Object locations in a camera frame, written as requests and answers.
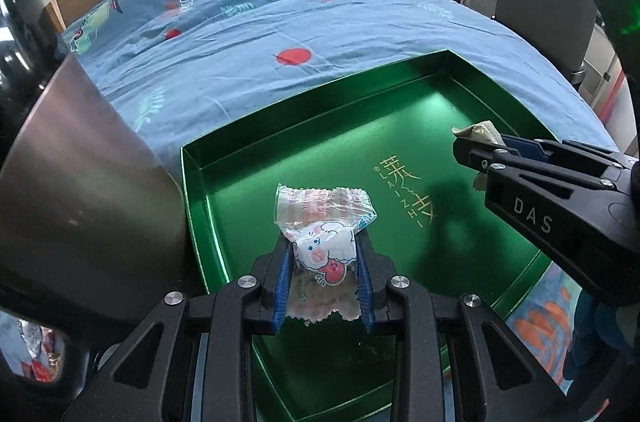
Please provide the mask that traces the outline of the black brown electric kettle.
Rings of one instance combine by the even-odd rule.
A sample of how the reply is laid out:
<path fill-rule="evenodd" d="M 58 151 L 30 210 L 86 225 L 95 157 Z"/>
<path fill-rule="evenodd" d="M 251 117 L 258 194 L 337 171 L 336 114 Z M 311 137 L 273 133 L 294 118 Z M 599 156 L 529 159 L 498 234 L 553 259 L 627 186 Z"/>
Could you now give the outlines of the black brown electric kettle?
<path fill-rule="evenodd" d="M 1 305 L 62 335 L 69 402 L 96 353 L 178 288 L 177 182 L 67 51 L 42 0 L 1 0 Z"/>

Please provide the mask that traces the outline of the grey office chair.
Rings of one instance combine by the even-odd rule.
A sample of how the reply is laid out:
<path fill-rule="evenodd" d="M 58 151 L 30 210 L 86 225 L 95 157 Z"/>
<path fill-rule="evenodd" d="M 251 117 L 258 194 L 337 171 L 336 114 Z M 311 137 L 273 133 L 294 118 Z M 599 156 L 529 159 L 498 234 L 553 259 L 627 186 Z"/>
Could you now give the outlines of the grey office chair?
<path fill-rule="evenodd" d="M 596 23 L 594 0 L 497 0 L 495 20 L 541 52 L 577 88 Z"/>

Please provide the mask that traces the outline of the green shallow tray box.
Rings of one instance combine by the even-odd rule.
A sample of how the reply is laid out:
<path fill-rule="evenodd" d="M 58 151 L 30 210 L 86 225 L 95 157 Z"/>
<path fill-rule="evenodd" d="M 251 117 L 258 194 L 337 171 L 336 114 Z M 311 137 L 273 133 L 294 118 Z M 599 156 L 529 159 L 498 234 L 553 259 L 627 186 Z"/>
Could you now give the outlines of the green shallow tray box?
<path fill-rule="evenodd" d="M 302 231 L 297 300 L 351 300 L 347 234 L 433 293 L 475 292 L 510 315 L 549 266 L 484 205 L 454 160 L 454 131 L 488 120 L 503 134 L 550 136 L 512 92 L 450 52 L 326 83 L 210 132 L 181 150 L 193 246 L 215 292 Z"/>

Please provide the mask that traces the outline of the white cartoon candy packet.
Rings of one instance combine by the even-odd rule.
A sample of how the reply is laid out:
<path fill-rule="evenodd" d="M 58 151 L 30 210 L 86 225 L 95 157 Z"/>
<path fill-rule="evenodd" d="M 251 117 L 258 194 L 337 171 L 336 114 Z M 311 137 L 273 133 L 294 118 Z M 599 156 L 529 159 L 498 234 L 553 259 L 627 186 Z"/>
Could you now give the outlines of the white cartoon candy packet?
<path fill-rule="evenodd" d="M 274 223 L 293 245 L 286 315 L 314 324 L 340 315 L 360 317 L 356 234 L 376 220 L 366 191 L 279 185 Z"/>

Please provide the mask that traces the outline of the blue patterned bed duvet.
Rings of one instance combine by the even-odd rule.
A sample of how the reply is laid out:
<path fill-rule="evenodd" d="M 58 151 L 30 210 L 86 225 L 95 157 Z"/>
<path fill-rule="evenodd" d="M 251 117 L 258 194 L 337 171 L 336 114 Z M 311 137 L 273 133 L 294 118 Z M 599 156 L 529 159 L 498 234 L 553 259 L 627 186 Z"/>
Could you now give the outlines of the blue patterned bed duvet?
<path fill-rule="evenodd" d="M 485 208 L 452 129 L 614 142 L 505 26 L 451 0 L 103 0 L 63 38 L 186 187 L 208 290 L 272 250 L 279 185 L 361 188 L 375 250 L 428 290 L 511 318 L 551 303 L 558 362 L 577 287 Z"/>

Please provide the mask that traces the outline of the small beige candy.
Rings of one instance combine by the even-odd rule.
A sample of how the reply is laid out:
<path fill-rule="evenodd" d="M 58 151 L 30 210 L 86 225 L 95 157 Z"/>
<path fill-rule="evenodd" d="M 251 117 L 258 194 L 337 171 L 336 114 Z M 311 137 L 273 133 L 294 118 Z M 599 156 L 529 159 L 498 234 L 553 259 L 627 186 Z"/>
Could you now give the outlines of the small beige candy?
<path fill-rule="evenodd" d="M 499 147 L 506 147 L 506 143 L 503 142 L 501 134 L 495 128 L 494 123 L 492 123 L 490 120 L 471 124 L 469 125 L 469 127 L 464 127 L 463 129 L 452 127 L 451 133 L 456 138 L 465 138 L 469 141 L 481 142 Z M 476 191 L 485 191 L 486 185 L 487 175 L 485 173 L 478 172 L 473 181 L 473 188 Z"/>

